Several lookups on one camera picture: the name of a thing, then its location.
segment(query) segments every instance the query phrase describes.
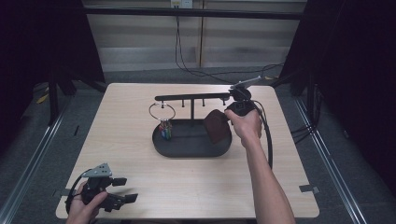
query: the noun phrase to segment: human hand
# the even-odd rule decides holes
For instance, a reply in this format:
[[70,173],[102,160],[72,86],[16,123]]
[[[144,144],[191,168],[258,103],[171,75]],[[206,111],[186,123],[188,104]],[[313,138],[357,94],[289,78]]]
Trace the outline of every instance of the human hand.
[[248,112],[244,117],[236,115],[230,109],[225,110],[224,114],[233,123],[233,129],[241,138],[243,147],[248,147],[248,144],[262,137],[262,121],[257,110]]
[[97,194],[92,201],[85,205],[81,199],[82,189],[87,182],[79,185],[77,196],[75,196],[70,205],[69,217],[66,224],[87,224],[99,214],[99,204],[107,197],[107,192],[103,191]]

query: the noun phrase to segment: horizontal bar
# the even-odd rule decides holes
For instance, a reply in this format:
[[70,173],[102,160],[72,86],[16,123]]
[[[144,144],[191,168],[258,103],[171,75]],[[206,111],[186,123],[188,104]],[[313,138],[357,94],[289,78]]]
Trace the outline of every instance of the horizontal bar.
[[230,98],[230,93],[202,93],[202,94],[183,94],[183,95],[162,95],[156,96],[156,101],[174,101],[174,100],[195,100],[195,99],[224,99]]
[[50,13],[73,14],[217,17],[296,21],[301,20],[302,18],[312,17],[299,12],[265,12],[165,7],[42,7],[40,10]]

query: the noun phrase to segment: human arm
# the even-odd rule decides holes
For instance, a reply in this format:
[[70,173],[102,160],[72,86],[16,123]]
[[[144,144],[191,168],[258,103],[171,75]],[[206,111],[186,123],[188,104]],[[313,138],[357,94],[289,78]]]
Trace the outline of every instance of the human arm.
[[253,187],[254,207],[259,224],[295,223],[290,203],[279,185],[265,153],[262,150],[262,121],[256,110],[244,117],[226,110],[225,115],[233,123],[236,134],[247,151],[247,164]]
[[107,192],[97,194],[89,204],[85,205],[79,195],[85,184],[86,182],[79,186],[77,195],[72,200],[66,224],[87,224],[99,214],[98,206],[107,197]]

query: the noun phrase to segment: black tray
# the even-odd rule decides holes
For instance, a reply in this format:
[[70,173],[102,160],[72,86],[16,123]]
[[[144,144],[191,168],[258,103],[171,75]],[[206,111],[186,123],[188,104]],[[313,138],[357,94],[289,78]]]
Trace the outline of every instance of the black tray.
[[220,142],[213,144],[206,133],[203,119],[172,119],[172,137],[161,137],[159,125],[152,133],[155,149],[169,158],[207,158],[223,155],[230,148],[231,134]]

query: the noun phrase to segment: black cable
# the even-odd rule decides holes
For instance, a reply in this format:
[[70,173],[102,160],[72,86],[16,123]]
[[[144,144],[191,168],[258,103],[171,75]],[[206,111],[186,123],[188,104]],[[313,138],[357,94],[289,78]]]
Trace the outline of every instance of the black cable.
[[90,170],[91,170],[91,169],[89,169],[89,170],[85,171],[84,173],[82,173],[82,174],[77,178],[77,180],[74,182],[72,188],[70,189],[69,194],[67,195],[67,199],[66,199],[66,201],[64,202],[64,203],[66,203],[66,212],[67,212],[67,214],[69,214],[70,205],[72,204],[73,198],[76,197],[77,195],[79,195],[79,194],[73,195],[73,192],[74,192],[74,190],[76,189],[76,185],[78,184],[78,181],[82,178],[82,175],[83,175],[83,174],[87,173],[87,172],[90,171]]
[[[260,115],[260,118],[262,119],[262,125],[264,126],[265,130],[265,135],[267,137],[267,145],[268,145],[268,164],[270,165],[271,169],[273,168],[273,145],[272,145],[272,137],[271,137],[271,132],[270,132],[270,127],[268,126],[267,123],[267,117],[265,116],[265,110],[262,104],[258,101],[250,101],[254,108],[257,110],[257,112]],[[262,111],[254,104],[258,103],[262,107]]]
[[272,88],[276,88],[276,87],[278,87],[278,86],[290,81],[290,79],[292,79],[293,77],[296,77],[297,75],[299,75],[303,71],[304,71],[304,69],[301,68],[301,69],[299,69],[297,71],[291,72],[290,74],[285,75],[282,78],[279,78],[278,80],[276,80],[273,83],[269,84],[269,86],[272,87]]
[[[177,61],[177,47],[179,47],[179,54],[180,54],[180,59],[181,62],[183,64],[183,66],[181,66],[178,61]],[[176,41],[176,47],[175,47],[175,62],[176,65],[179,69],[181,69],[182,71],[188,72],[189,74],[196,76],[196,77],[212,77],[216,80],[222,81],[222,82],[226,82],[229,84],[234,84],[231,81],[222,79],[222,78],[218,78],[215,76],[219,76],[219,75],[227,75],[227,74],[252,74],[252,73],[261,73],[261,77],[263,76],[264,71],[273,69],[275,67],[278,66],[283,66],[284,63],[274,63],[274,64],[267,64],[265,65],[262,69],[260,70],[254,70],[254,71],[241,71],[241,72],[219,72],[219,73],[206,73],[206,72],[202,72],[202,71],[198,71],[198,70],[190,70],[186,64],[184,63],[184,58],[183,58],[183,53],[182,53],[182,47],[181,47],[181,39],[180,39],[180,29],[179,29],[179,17],[177,17],[177,41]]]
[[299,133],[297,135],[294,135],[292,138],[298,138],[298,137],[301,137],[301,136],[305,136],[307,133],[312,133],[312,132],[310,132],[309,130],[305,130],[304,133]]
[[298,138],[302,136],[299,140],[295,141],[294,144],[298,144],[301,141],[303,141],[309,134],[311,134],[317,127],[319,123],[319,118],[320,118],[320,109],[321,109],[321,104],[322,104],[323,97],[320,94],[318,88],[315,88],[315,106],[314,106],[314,117],[309,126],[302,127],[300,129],[297,129],[295,131],[292,131],[291,133],[300,133],[307,131],[307,133],[299,134],[299,135],[294,135],[293,138]]

